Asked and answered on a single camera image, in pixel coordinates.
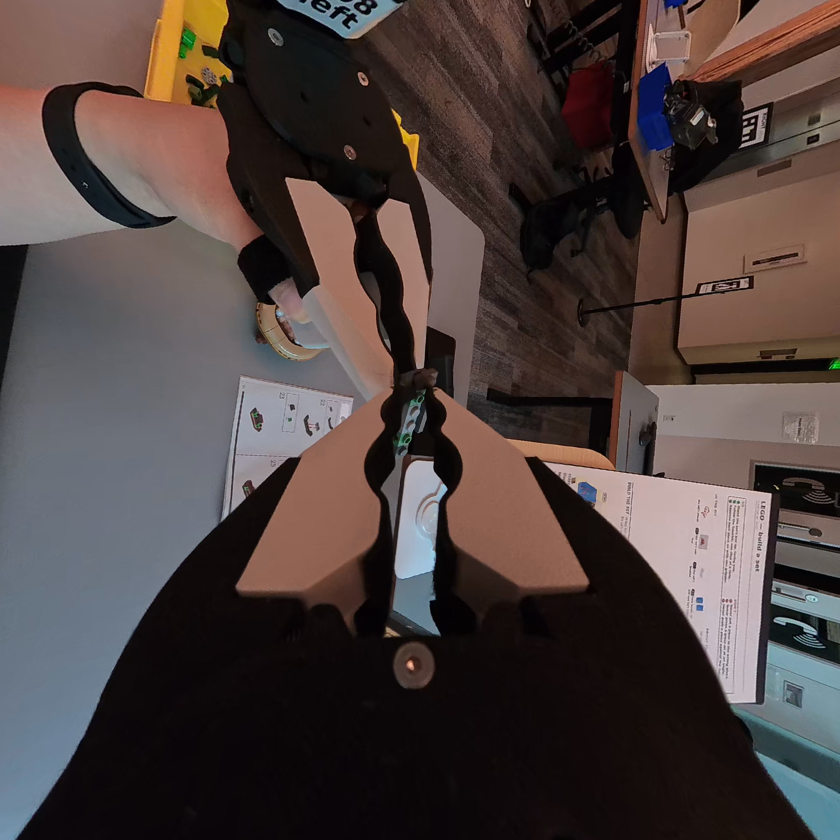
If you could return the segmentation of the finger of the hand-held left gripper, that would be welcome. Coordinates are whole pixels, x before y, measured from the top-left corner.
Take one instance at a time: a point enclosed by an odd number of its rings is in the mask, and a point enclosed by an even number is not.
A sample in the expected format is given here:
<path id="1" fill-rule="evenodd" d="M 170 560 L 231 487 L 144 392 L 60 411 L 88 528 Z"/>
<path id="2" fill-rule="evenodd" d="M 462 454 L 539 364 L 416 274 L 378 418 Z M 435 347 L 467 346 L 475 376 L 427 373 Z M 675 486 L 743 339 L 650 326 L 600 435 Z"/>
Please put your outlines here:
<path id="1" fill-rule="evenodd" d="M 370 217 L 371 273 L 379 291 L 378 314 L 399 377 L 425 362 L 431 285 L 411 207 L 388 199 Z"/>
<path id="2" fill-rule="evenodd" d="M 397 377 L 390 342 L 379 319 L 379 291 L 371 273 L 370 217 L 351 211 L 320 184 L 287 179 L 318 283 L 301 295 L 303 307 L 363 396 L 392 389 Z"/>

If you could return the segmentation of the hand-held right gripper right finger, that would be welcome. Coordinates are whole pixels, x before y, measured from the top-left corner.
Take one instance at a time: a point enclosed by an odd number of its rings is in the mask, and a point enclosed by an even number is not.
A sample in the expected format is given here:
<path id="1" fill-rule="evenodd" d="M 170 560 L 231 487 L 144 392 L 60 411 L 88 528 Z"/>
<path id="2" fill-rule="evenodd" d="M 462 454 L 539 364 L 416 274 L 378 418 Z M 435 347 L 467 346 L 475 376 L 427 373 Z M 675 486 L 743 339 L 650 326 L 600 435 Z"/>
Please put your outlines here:
<path id="1" fill-rule="evenodd" d="M 429 398 L 437 514 L 434 599 L 441 635 L 472 634 L 489 610 L 585 592 L 589 580 L 532 465 L 441 391 Z"/>

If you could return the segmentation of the dark brick assembly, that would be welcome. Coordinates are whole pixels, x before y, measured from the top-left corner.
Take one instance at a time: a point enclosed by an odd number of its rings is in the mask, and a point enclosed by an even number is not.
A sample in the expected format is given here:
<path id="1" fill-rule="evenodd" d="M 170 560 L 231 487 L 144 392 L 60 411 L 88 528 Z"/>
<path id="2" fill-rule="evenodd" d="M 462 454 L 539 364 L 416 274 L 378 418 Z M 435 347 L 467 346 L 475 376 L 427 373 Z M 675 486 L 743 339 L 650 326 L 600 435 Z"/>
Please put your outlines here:
<path id="1" fill-rule="evenodd" d="M 392 448 L 396 459 L 407 454 L 414 436 L 419 433 L 425 417 L 426 398 L 433 390 L 432 385 L 423 388 L 405 384 L 395 386 L 393 408 L 396 425 L 392 436 Z"/>

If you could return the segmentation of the yellow plastic bin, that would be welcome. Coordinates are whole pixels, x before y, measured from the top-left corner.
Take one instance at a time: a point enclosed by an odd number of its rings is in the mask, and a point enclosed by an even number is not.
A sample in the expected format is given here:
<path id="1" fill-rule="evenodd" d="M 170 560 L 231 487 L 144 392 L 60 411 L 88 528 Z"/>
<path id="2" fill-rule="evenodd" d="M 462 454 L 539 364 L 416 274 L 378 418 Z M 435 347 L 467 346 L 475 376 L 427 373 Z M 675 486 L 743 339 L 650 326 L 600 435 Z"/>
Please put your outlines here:
<path id="1" fill-rule="evenodd" d="M 301 157 L 385 177 L 409 161 L 419 138 L 407 133 L 363 63 L 359 42 L 402 2 L 163 2 L 152 38 L 144 96 L 173 101 L 175 63 L 188 24 L 216 46 L 235 95 Z"/>

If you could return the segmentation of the grey office desk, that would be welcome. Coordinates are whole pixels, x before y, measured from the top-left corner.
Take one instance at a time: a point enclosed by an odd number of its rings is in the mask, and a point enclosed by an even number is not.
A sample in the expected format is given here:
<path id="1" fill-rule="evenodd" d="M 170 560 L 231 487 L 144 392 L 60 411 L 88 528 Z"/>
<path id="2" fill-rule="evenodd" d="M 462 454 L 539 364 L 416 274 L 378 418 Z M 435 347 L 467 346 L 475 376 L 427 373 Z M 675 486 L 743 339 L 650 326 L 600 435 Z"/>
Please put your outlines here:
<path id="1" fill-rule="evenodd" d="M 652 476 L 658 397 L 625 371 L 615 375 L 607 457 L 616 470 Z"/>

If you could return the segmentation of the person's left hand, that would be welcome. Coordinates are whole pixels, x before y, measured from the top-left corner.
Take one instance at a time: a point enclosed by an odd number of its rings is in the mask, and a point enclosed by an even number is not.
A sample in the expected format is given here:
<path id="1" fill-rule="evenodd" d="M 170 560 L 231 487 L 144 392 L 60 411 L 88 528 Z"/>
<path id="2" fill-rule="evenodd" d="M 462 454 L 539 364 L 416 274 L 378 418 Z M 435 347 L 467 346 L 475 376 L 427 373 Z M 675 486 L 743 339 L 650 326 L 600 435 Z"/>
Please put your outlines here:
<path id="1" fill-rule="evenodd" d="M 180 218 L 238 253 L 262 235 L 229 181 L 218 111 L 88 91 L 75 115 L 88 158 L 133 205 Z"/>

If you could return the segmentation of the building instruction booklet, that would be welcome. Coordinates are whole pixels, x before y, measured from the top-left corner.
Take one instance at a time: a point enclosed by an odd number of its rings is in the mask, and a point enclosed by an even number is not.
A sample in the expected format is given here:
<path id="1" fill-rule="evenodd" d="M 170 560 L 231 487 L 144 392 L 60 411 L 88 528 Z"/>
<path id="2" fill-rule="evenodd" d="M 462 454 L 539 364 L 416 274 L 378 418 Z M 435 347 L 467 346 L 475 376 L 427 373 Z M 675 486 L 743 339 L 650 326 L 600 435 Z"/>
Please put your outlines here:
<path id="1" fill-rule="evenodd" d="M 287 459 L 340 425 L 353 405 L 348 395 L 240 376 L 221 518 Z"/>

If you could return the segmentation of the wooden sheet stand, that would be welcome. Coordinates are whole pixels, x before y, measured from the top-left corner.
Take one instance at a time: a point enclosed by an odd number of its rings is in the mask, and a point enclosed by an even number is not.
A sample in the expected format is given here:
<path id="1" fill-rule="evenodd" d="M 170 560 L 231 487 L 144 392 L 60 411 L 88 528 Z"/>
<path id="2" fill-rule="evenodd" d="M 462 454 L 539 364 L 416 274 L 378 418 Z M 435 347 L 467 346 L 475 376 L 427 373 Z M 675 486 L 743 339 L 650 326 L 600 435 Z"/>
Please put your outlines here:
<path id="1" fill-rule="evenodd" d="M 608 457 L 591 448 L 543 444 L 513 438 L 507 441 L 525 457 L 537 458 L 547 464 L 615 470 Z"/>

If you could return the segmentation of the pile of small toy bricks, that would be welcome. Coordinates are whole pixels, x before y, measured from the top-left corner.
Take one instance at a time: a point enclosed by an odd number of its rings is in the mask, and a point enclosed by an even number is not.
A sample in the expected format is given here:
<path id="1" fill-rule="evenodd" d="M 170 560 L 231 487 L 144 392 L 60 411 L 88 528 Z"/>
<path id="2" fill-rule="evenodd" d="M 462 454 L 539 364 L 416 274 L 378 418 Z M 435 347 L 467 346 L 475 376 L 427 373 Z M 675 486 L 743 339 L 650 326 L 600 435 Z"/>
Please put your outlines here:
<path id="1" fill-rule="evenodd" d="M 231 70 L 219 59 L 217 47 L 184 24 L 175 63 L 173 101 L 215 109 L 217 94 L 231 80 Z"/>

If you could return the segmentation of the white printed instruction sheet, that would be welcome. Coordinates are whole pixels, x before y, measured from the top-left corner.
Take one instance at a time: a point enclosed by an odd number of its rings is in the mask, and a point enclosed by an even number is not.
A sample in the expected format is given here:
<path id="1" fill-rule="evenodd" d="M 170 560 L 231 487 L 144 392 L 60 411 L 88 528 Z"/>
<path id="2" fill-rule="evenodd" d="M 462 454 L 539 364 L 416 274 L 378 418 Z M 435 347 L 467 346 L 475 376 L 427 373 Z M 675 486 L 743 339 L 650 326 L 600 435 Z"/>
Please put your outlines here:
<path id="1" fill-rule="evenodd" d="M 647 561 L 731 704 L 764 702 L 776 494 L 546 462 Z"/>

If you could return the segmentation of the black office chair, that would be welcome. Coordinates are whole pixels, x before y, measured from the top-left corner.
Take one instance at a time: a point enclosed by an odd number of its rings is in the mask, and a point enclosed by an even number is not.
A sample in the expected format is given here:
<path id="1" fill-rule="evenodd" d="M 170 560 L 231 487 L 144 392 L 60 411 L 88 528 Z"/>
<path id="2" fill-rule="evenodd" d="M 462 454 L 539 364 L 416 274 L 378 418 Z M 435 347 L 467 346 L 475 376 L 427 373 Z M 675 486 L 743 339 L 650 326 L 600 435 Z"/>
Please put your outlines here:
<path id="1" fill-rule="evenodd" d="M 525 267 L 550 268 L 557 245 L 572 234 L 581 236 L 584 250 L 595 217 L 604 212 L 612 214 L 625 239 L 634 239 L 642 227 L 647 204 L 643 181 L 612 174 L 530 206 L 520 228 L 520 253 Z"/>

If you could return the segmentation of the red bag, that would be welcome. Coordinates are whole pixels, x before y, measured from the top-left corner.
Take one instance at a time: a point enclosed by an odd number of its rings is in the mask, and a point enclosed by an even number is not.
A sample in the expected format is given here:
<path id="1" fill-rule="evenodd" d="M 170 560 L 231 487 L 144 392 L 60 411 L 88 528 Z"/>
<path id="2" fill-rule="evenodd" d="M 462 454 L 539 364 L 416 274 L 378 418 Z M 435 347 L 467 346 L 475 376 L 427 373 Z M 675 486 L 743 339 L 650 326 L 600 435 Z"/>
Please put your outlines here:
<path id="1" fill-rule="evenodd" d="M 579 150 L 596 150 L 612 141 L 613 87 L 613 65 L 606 60 L 572 71 L 561 113 Z"/>

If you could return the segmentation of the blue plastic bin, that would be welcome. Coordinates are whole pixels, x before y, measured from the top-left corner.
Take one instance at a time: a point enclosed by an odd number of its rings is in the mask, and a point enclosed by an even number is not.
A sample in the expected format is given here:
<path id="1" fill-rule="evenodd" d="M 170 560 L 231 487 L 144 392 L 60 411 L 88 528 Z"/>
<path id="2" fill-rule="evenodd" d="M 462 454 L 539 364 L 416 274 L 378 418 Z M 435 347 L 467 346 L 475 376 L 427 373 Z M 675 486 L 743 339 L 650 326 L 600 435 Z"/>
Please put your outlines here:
<path id="1" fill-rule="evenodd" d="M 637 88 L 637 127 L 648 151 L 664 151 L 674 144 L 665 115 L 665 96 L 671 86 L 666 64 L 641 77 Z"/>

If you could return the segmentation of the black device bundle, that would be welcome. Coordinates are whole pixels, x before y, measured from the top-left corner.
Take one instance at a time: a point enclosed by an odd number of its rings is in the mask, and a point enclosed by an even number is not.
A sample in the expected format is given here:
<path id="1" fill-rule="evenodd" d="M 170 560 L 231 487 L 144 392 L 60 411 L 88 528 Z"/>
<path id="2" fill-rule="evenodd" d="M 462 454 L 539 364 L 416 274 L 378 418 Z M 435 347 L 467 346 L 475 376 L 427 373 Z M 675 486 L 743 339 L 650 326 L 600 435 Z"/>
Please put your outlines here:
<path id="1" fill-rule="evenodd" d="M 709 82 L 678 79 L 665 92 L 664 115 L 673 141 L 695 150 L 704 141 L 718 142 L 717 121 L 708 101 L 714 85 Z"/>

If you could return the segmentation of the black framed marker sign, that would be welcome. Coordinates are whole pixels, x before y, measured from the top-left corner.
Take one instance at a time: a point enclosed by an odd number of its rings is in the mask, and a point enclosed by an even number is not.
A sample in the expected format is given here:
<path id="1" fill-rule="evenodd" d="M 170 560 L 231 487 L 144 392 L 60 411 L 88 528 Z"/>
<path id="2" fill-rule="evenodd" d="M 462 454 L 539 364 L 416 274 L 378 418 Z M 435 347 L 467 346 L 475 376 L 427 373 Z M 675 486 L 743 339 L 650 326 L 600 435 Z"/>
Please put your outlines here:
<path id="1" fill-rule="evenodd" d="M 770 141 L 773 109 L 774 103 L 771 101 L 744 111 L 738 151 L 758 149 Z"/>

